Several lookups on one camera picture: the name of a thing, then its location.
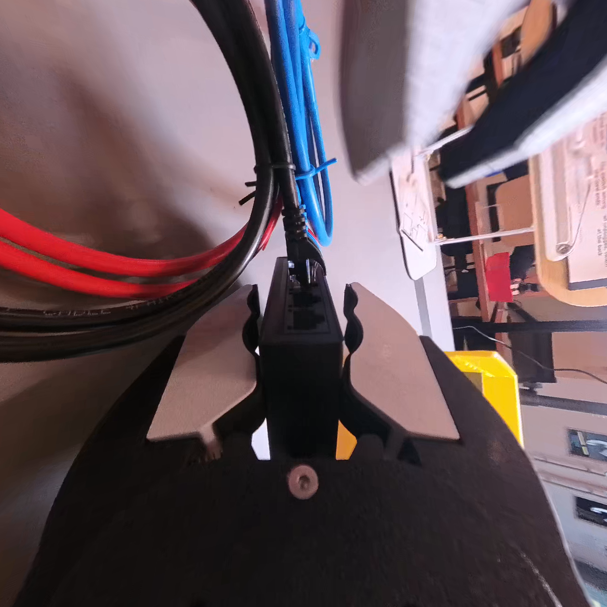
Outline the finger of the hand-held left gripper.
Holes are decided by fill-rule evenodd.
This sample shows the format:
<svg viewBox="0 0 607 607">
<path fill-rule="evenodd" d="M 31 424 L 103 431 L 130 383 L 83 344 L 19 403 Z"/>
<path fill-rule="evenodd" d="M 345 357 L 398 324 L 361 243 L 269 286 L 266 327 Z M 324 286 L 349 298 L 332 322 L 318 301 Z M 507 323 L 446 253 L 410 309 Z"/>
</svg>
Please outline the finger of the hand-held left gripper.
<svg viewBox="0 0 607 607">
<path fill-rule="evenodd" d="M 464 136 L 442 148 L 458 188 L 541 153 L 606 111 L 606 1 L 575 1 L 564 20 Z"/>
<path fill-rule="evenodd" d="M 340 111 L 353 177 L 436 140 L 471 72 L 526 1 L 346 1 Z"/>
</svg>

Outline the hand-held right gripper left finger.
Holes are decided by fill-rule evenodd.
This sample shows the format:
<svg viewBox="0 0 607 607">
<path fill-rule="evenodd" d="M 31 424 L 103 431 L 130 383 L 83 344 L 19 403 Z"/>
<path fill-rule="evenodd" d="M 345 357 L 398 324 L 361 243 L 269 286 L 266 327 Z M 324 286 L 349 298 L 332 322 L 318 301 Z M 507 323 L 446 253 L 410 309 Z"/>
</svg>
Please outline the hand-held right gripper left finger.
<svg viewBox="0 0 607 607">
<path fill-rule="evenodd" d="M 187 331 L 146 439 L 195 438 L 208 458 L 220 458 L 220 420 L 257 388 L 257 285 L 245 285 Z"/>
</svg>

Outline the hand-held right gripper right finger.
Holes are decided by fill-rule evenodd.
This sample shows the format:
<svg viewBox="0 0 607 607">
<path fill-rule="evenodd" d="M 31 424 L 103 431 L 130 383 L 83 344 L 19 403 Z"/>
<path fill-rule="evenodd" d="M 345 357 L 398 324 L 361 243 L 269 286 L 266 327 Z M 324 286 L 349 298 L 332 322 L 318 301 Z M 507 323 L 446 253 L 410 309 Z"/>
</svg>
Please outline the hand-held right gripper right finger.
<svg viewBox="0 0 607 607">
<path fill-rule="evenodd" d="M 346 285 L 348 387 L 382 420 L 422 439 L 460 436 L 416 330 L 358 282 Z"/>
</svg>

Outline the large yellow plastic bin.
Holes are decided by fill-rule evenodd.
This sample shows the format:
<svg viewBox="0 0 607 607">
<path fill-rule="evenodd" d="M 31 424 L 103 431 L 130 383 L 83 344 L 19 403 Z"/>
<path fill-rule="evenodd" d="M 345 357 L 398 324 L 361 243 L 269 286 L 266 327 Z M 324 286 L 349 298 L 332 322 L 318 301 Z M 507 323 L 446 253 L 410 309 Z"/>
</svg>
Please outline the large yellow plastic bin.
<svg viewBox="0 0 607 607">
<path fill-rule="evenodd" d="M 524 446 L 518 377 L 512 367 L 493 351 L 446 352 L 446 356 L 482 393 Z"/>
</svg>

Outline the white paper sheet with clip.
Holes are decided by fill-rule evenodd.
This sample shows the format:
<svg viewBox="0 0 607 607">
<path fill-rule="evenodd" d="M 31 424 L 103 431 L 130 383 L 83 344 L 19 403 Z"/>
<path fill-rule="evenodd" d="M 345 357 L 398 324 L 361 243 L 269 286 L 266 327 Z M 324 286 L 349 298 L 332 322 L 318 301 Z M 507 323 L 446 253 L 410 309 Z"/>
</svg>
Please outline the white paper sheet with clip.
<svg viewBox="0 0 607 607">
<path fill-rule="evenodd" d="M 435 206 L 427 157 L 410 150 L 394 157 L 390 179 L 407 273 L 416 281 L 433 271 L 438 259 Z"/>
</svg>

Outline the red box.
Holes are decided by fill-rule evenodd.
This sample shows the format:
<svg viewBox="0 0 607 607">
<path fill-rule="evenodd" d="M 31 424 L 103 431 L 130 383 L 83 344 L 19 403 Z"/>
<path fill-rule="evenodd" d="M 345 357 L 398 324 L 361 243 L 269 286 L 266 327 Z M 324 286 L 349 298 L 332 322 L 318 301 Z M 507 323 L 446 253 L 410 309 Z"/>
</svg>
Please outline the red box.
<svg viewBox="0 0 607 607">
<path fill-rule="evenodd" d="M 488 297 L 491 302 L 513 302 L 510 254 L 508 252 L 497 253 L 488 257 L 484 265 L 484 275 Z"/>
</svg>

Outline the wooden clipboard with paper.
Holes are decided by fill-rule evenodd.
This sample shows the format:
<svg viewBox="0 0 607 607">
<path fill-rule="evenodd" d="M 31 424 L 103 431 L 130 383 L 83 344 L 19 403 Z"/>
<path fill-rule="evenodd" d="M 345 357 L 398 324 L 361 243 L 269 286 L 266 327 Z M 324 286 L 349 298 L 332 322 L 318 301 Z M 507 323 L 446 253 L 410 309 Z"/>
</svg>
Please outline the wooden clipboard with paper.
<svg viewBox="0 0 607 607">
<path fill-rule="evenodd" d="M 538 277 L 565 304 L 606 306 L 606 113 L 529 160 Z"/>
</svg>

